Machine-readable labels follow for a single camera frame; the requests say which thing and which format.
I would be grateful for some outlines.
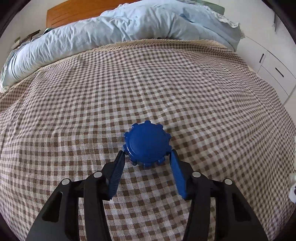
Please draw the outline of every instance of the checkered bedspread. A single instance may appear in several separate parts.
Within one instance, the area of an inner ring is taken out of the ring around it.
[[[296,128],[275,90],[213,42],[142,40],[63,59],[0,96],[0,212],[20,240],[63,178],[85,179],[113,161],[124,132],[145,120],[164,125],[194,170],[233,179],[269,239],[278,234],[295,208]],[[105,203],[120,241],[181,240],[189,207],[168,162],[142,169],[128,158]],[[86,240],[82,202],[79,212]]]

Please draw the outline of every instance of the blue bottle cap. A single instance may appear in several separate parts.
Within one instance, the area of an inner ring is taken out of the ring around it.
[[[149,167],[154,162],[161,164],[172,151],[170,138],[161,124],[155,125],[146,120],[142,124],[133,124],[130,132],[124,134],[126,143],[123,151],[130,156],[134,166],[138,164]]]

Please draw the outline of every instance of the blue lid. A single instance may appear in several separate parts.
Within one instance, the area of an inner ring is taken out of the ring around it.
[[[161,124],[155,125],[149,120],[133,124],[130,132],[124,134],[124,140],[123,150],[130,156],[133,165],[149,167],[154,162],[160,164],[172,151],[170,134],[163,130]]]

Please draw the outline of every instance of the silver screw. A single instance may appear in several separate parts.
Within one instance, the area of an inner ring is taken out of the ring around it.
[[[63,181],[62,181],[62,184],[63,185],[68,185],[70,183],[70,180],[69,179],[64,179]]]
[[[193,176],[193,177],[200,177],[201,174],[200,174],[200,172],[193,172],[193,173],[192,173],[192,176]]]
[[[95,172],[94,173],[94,177],[96,177],[96,178],[99,178],[99,177],[101,177],[103,175],[103,173],[101,173],[101,172]]]
[[[225,179],[224,182],[225,182],[226,185],[231,185],[232,184],[232,181],[230,179]]]

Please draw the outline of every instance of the drawer handle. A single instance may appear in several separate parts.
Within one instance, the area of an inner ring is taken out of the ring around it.
[[[262,56],[261,56],[261,59],[260,59],[259,63],[261,63],[261,61],[262,61],[262,59],[263,59],[263,56],[264,56],[264,54],[262,54]]]
[[[283,76],[283,78],[284,78],[284,75],[277,69],[277,67],[276,67],[276,71],[279,72],[281,74],[281,76]]]

